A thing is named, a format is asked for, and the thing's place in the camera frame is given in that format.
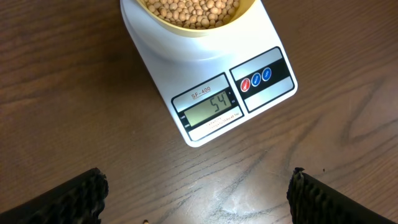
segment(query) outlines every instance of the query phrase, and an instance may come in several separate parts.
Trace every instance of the wood grain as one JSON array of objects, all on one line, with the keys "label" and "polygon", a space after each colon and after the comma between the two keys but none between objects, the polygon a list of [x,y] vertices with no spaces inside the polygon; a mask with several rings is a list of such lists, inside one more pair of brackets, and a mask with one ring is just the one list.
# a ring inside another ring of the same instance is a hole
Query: wood grain
[{"label": "wood grain", "polygon": [[99,167],[104,223],[290,223],[304,167],[398,222],[398,1],[264,5],[298,92],[194,149],[118,1],[1,1],[0,212]]}]

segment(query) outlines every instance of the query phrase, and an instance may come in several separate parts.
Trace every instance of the digital digit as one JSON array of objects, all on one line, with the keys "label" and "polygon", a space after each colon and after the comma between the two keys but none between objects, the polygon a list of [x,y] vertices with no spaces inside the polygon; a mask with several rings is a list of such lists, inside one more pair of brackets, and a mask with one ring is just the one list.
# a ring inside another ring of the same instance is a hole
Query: digital digit
[{"label": "digital digit", "polygon": [[214,111],[214,113],[215,113],[215,112],[219,111],[220,108],[218,107],[218,104],[213,103],[213,100],[214,100],[214,97],[212,97],[212,98],[210,99],[210,103],[211,103],[212,106],[216,106],[216,107],[217,107],[217,110]]},{"label": "digital digit", "polygon": [[220,96],[217,96],[218,101],[219,101],[220,103],[224,102],[224,105],[226,106],[226,102],[225,102],[225,100],[224,100],[224,95],[221,94],[221,97],[222,97],[222,100],[220,99]]}]

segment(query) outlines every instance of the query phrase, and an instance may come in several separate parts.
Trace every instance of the black object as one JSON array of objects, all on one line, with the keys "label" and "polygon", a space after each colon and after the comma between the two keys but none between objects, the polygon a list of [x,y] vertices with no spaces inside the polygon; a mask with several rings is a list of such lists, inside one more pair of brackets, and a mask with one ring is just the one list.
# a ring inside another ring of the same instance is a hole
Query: black object
[{"label": "black object", "polygon": [[98,216],[108,196],[106,176],[97,168],[0,214],[0,223],[101,223]]},{"label": "black object", "polygon": [[303,173],[303,170],[294,170],[287,191],[294,224],[394,223]]}]

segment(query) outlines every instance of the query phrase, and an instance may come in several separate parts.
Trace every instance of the round button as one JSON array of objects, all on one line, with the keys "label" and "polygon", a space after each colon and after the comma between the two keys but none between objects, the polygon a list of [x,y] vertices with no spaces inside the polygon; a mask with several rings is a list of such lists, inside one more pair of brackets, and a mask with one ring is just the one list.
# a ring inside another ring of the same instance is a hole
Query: round button
[{"label": "round button", "polygon": [[251,77],[251,85],[256,87],[260,84],[261,82],[261,75],[260,73],[255,73],[252,77]]},{"label": "round button", "polygon": [[249,88],[250,88],[250,79],[245,78],[241,82],[241,90],[242,90],[242,92],[246,92],[249,90]]},{"label": "round button", "polygon": [[272,74],[271,69],[267,67],[262,71],[261,77],[266,82],[271,78],[271,74]]}]

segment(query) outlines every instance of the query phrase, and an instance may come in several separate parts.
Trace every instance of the scale platform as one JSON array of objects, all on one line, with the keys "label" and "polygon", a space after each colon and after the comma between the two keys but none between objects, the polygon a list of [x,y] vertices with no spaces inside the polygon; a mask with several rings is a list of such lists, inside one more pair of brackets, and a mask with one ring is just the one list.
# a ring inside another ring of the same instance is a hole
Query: scale platform
[{"label": "scale platform", "polygon": [[297,91],[260,0],[222,34],[199,38],[169,32],[136,1],[121,0],[124,22],[189,146],[217,138]]}]

